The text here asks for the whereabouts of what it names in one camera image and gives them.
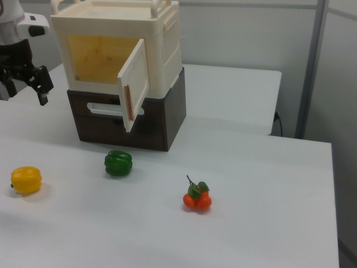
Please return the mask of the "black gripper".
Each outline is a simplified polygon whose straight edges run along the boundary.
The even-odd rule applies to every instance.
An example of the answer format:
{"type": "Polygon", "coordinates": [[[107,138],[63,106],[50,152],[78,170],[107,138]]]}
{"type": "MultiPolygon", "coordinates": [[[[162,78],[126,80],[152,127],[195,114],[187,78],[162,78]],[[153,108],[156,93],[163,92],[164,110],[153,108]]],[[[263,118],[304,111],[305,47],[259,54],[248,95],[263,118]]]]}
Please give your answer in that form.
{"type": "Polygon", "coordinates": [[[36,93],[41,106],[48,103],[47,95],[54,88],[47,67],[34,67],[32,64],[1,64],[1,83],[6,87],[10,98],[17,94],[13,79],[25,82],[36,93]]]}

